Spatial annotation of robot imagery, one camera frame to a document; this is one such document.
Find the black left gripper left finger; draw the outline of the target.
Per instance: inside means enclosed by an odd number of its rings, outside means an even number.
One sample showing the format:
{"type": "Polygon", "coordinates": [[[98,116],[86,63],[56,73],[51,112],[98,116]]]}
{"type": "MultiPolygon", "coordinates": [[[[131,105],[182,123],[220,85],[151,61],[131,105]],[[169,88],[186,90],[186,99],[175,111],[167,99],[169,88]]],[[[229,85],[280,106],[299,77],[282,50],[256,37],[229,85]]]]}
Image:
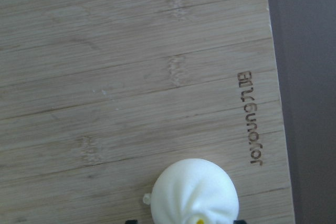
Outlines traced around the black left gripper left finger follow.
{"type": "Polygon", "coordinates": [[[138,221],[136,219],[133,220],[126,220],[125,224],[138,224],[138,221]]]}

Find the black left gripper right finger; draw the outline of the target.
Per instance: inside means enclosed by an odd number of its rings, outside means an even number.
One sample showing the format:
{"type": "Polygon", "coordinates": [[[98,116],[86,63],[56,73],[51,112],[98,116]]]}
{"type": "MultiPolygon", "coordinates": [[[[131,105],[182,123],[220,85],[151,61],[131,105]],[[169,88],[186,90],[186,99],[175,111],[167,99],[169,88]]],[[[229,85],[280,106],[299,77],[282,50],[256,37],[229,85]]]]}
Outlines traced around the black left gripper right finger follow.
{"type": "Polygon", "coordinates": [[[234,220],[233,224],[246,224],[245,220],[234,220]]]}

